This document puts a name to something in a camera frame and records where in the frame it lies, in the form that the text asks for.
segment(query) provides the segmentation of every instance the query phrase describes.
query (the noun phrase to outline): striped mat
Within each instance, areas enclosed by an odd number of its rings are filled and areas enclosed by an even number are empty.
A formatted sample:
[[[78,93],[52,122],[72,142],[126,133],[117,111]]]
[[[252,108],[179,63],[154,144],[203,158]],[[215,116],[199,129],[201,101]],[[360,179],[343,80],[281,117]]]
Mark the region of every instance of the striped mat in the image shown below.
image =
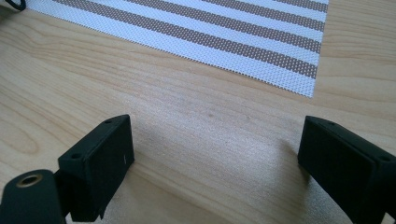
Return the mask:
[[[30,9],[312,97],[328,0],[28,0]]]

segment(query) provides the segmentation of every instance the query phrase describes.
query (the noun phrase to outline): perforated fabric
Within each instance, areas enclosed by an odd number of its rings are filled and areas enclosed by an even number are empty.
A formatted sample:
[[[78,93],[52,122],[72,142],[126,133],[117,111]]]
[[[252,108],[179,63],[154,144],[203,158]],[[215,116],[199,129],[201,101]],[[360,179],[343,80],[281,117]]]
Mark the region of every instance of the perforated fabric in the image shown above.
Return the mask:
[[[29,0],[30,9],[312,97],[327,0]]]

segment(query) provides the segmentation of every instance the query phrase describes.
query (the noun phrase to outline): wood grain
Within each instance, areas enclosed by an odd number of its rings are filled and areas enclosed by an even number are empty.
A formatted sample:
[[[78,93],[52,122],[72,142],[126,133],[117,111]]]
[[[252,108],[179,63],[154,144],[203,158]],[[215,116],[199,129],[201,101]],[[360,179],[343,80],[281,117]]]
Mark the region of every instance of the wood grain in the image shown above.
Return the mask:
[[[129,114],[136,162],[97,223],[350,223],[297,165],[304,116],[396,154],[395,12],[331,0],[308,99],[0,5],[0,190]]]

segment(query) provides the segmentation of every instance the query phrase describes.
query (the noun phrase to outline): screw hole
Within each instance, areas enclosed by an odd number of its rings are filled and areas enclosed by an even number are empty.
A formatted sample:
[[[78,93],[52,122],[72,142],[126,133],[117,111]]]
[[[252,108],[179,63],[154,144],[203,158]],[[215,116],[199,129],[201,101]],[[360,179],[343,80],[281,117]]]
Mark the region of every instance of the screw hole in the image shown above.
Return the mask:
[[[20,180],[17,183],[18,188],[28,188],[30,186],[35,185],[36,183],[40,182],[40,180],[43,178],[43,175],[37,174],[37,175],[28,175],[24,179]]]
[[[386,157],[386,156],[381,156],[381,157],[379,157],[379,159],[380,159],[381,161],[390,161],[390,158],[388,158],[388,157]]]
[[[79,154],[79,153],[75,153],[75,154],[73,154],[72,155],[72,159],[78,159],[78,158],[80,158],[81,157],[81,154]]]

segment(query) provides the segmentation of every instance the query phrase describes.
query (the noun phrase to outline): black plastic part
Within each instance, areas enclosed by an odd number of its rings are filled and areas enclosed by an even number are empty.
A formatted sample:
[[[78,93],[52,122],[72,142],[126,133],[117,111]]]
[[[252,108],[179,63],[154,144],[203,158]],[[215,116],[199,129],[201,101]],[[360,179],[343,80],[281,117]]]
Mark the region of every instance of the black plastic part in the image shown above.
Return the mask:
[[[298,161],[354,223],[396,218],[396,158],[342,126],[306,117]]]
[[[59,159],[57,179],[71,186],[73,221],[93,222],[103,217],[108,203],[134,162],[128,115],[102,122]]]
[[[14,7],[15,9],[17,9],[19,11],[24,11],[26,9],[26,1],[25,0],[21,0],[21,3],[19,5],[14,3],[12,0],[6,0],[6,2],[8,2],[12,7]]]
[[[52,172],[31,171],[8,182],[0,207],[0,223],[65,223]]]
[[[0,206],[0,224],[93,222],[103,217],[134,162],[128,115],[102,122],[59,159],[55,174],[32,171],[11,180]]]

